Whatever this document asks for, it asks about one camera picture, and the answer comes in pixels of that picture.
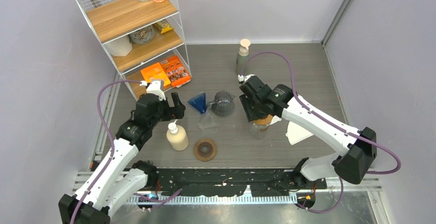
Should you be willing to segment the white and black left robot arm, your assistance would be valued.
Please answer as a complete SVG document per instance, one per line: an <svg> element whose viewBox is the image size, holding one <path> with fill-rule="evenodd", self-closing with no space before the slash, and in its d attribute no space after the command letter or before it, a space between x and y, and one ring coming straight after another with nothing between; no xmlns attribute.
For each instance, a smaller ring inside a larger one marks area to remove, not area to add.
<svg viewBox="0 0 436 224"><path fill-rule="evenodd" d="M127 164L152 137L161 121L184 117L186 107L178 93L171 93L174 105L164 96L142 94L130 118L118 129L114 145L86 182L73 194L63 195L58 206L62 223L110 223L111 217L134 193L157 186L158 172L150 162L139 160L125 176Z"/></svg>

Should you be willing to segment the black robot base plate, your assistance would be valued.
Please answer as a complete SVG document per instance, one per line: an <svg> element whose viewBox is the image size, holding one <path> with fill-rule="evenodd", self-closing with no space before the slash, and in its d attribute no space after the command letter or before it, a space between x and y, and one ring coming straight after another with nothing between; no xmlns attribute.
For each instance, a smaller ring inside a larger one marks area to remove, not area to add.
<svg viewBox="0 0 436 224"><path fill-rule="evenodd" d="M144 190L164 196L181 189L180 196L241 196L250 189L253 197L286 196L290 192L325 190L324 179L298 186L287 169L157 169Z"/></svg>

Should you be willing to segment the clear glass dripper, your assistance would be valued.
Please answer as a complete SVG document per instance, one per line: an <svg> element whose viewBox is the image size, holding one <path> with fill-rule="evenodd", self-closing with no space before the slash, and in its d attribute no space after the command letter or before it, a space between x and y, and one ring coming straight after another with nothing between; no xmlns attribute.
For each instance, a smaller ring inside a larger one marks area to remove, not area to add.
<svg viewBox="0 0 436 224"><path fill-rule="evenodd" d="M217 116L213 113L211 109L207 109L206 112L203 114L198 127L201 130L218 127L220 124L217 120Z"/></svg>

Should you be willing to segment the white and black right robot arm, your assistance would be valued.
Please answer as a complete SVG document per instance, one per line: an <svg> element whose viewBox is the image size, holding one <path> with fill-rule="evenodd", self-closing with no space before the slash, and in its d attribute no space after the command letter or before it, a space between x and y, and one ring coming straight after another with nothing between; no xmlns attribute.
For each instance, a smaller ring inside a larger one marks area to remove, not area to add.
<svg viewBox="0 0 436 224"><path fill-rule="evenodd" d="M292 172L292 181L307 188L321 178L340 177L348 183L360 184L376 158L377 148L365 139L375 139L374 130L358 130L339 122L311 106L290 87L279 84L270 88L257 76L239 75L241 103L248 121L282 118L320 138L335 152L319 158L303 158Z"/></svg>

